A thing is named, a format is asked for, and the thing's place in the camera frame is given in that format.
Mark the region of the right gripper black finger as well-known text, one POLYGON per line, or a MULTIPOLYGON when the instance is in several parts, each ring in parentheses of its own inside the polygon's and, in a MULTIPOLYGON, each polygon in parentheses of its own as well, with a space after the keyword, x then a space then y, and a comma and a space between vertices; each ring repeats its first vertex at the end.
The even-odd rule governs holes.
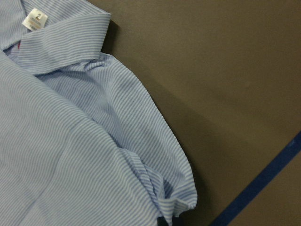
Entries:
POLYGON ((165 218, 157 218, 157 225, 158 226, 166 226, 165 218))

